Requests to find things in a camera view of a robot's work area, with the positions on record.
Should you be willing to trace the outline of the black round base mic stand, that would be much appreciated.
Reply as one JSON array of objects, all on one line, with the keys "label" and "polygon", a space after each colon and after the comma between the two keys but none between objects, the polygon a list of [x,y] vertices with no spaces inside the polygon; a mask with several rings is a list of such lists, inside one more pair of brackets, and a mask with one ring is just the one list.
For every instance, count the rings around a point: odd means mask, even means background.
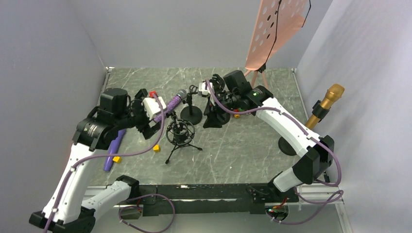
[{"label": "black round base mic stand", "polygon": [[197,125],[201,122],[203,118],[203,113],[201,109],[193,105],[193,95],[198,94],[198,87],[195,85],[190,85],[189,90],[186,96],[186,99],[183,101],[184,104],[187,104],[185,108],[182,109],[180,113],[180,118],[183,120],[189,121],[193,125]]}]

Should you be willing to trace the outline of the black shock mount desk stand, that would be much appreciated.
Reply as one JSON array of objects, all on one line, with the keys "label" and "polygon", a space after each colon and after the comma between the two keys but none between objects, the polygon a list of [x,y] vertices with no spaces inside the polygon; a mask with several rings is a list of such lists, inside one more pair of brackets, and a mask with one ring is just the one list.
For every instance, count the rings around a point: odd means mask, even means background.
[{"label": "black shock mount desk stand", "polygon": [[[213,74],[212,78],[209,80],[211,84],[213,84],[213,89],[216,97],[219,99],[219,101],[223,102],[223,97],[224,97],[224,88],[225,88],[225,82],[223,78],[219,74]],[[222,125],[226,124],[230,120],[230,114],[226,113],[223,110],[218,110],[215,107],[215,112],[217,114],[217,119],[220,121]]]}]

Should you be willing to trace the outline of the black tripod mic stand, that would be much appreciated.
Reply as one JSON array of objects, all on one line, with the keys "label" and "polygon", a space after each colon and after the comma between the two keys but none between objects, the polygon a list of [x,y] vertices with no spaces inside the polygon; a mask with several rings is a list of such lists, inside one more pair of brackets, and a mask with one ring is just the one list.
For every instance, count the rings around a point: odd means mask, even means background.
[{"label": "black tripod mic stand", "polygon": [[201,147],[197,147],[191,144],[195,136],[195,127],[188,120],[178,118],[176,114],[171,115],[172,121],[166,128],[166,138],[173,145],[165,164],[170,162],[172,154],[179,148],[193,147],[202,151]]}]

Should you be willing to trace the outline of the glitter purple silver microphone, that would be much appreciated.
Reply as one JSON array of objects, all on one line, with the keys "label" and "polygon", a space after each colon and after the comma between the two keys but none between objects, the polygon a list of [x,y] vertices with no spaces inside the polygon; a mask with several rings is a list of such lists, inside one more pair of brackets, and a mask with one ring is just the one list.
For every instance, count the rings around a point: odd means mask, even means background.
[{"label": "glitter purple silver microphone", "polygon": [[179,89],[177,94],[167,103],[167,108],[164,111],[165,118],[168,118],[170,113],[182,102],[187,96],[187,91]]}]

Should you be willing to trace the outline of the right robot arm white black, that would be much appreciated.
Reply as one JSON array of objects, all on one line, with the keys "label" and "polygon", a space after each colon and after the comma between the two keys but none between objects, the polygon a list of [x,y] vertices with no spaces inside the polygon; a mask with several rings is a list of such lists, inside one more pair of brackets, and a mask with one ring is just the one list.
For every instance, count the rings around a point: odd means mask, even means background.
[{"label": "right robot arm white black", "polygon": [[198,85],[198,95],[208,99],[204,128],[220,128],[219,116],[250,113],[263,120],[280,134],[299,160],[290,168],[278,173],[268,182],[268,195],[273,201],[281,201],[287,192],[301,184],[312,184],[337,162],[333,152],[334,140],[321,137],[292,116],[264,86],[253,88],[244,73],[234,70],[224,77],[214,74],[211,79]]}]

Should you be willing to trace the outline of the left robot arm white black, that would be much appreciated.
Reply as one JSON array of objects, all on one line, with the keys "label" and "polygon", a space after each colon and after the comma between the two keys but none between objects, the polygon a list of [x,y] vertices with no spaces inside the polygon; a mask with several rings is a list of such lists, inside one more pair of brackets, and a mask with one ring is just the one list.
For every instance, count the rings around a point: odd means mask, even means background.
[{"label": "left robot arm white black", "polygon": [[139,181],[126,175],[89,199],[85,193],[98,159],[120,130],[136,128],[145,139],[162,133],[167,105],[156,92],[139,90],[134,96],[122,88],[108,88],[95,106],[76,126],[70,155],[59,184],[47,205],[34,212],[29,223],[44,232],[89,233],[95,223],[116,204],[135,203],[140,196]]}]

